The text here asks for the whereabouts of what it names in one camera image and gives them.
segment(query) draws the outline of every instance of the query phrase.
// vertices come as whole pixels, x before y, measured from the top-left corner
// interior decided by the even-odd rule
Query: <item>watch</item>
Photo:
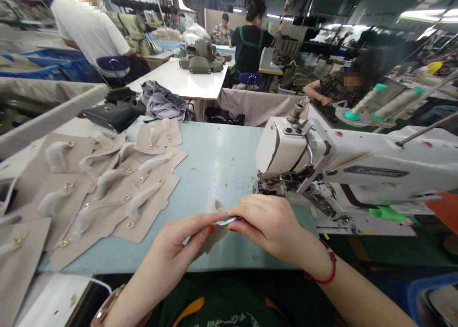
[[[102,306],[97,311],[94,318],[92,319],[91,327],[102,327],[104,325],[106,316],[108,315],[111,308],[115,304],[116,300],[118,299],[119,295],[121,294],[121,291],[123,291],[124,287],[125,287],[125,284],[122,284],[119,288],[115,289],[110,294],[110,296],[108,296],[108,298],[105,300],[105,302],[102,304]]]

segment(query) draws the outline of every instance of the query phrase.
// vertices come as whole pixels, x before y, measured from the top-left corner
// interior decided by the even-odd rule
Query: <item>hand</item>
[[[132,280],[148,291],[154,307],[179,283],[198,251],[227,213],[188,216],[167,223],[159,232]],[[191,237],[186,245],[183,242]]]
[[[333,101],[331,98],[321,95],[320,102],[322,106],[332,106]]]
[[[326,248],[302,228],[286,199],[253,194],[243,197],[229,215],[246,220],[231,223],[230,231],[245,235],[271,255],[317,279],[326,280],[331,275],[333,265]]]

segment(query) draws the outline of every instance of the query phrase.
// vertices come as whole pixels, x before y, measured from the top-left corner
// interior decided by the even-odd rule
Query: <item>green apron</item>
[[[237,47],[237,51],[235,53],[235,64],[230,70],[230,74],[231,75],[234,75],[234,73],[237,73],[239,75],[242,74],[242,72],[240,72],[237,69],[237,61],[239,61],[240,51],[241,51],[243,46],[256,48],[258,50],[258,53],[259,53],[259,58],[261,58],[261,45],[262,45],[262,38],[264,37],[264,30],[261,29],[261,37],[259,39],[259,43],[258,44],[255,44],[254,42],[245,41],[243,39],[242,27],[239,27],[239,33],[240,33],[240,39],[242,40],[242,43],[240,44],[240,46]]]

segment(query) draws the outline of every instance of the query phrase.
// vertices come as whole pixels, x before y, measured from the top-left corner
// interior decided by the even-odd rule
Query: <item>woman's right hand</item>
[[[320,98],[320,102],[322,106],[327,106],[327,105],[332,106],[333,104],[333,101],[331,98],[323,96],[323,95]]]
[[[271,255],[304,269],[318,280],[331,275],[333,265],[326,248],[299,224],[286,199],[261,194],[245,196],[229,215],[245,219],[231,223],[230,231],[245,235]]]

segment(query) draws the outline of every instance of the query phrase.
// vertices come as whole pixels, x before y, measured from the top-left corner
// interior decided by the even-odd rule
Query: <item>brand label on sewing machine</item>
[[[369,174],[369,175],[380,175],[384,177],[404,177],[408,175],[409,171],[382,169],[377,167],[365,167],[365,166],[350,166],[343,169],[344,172],[356,173],[356,174]]]

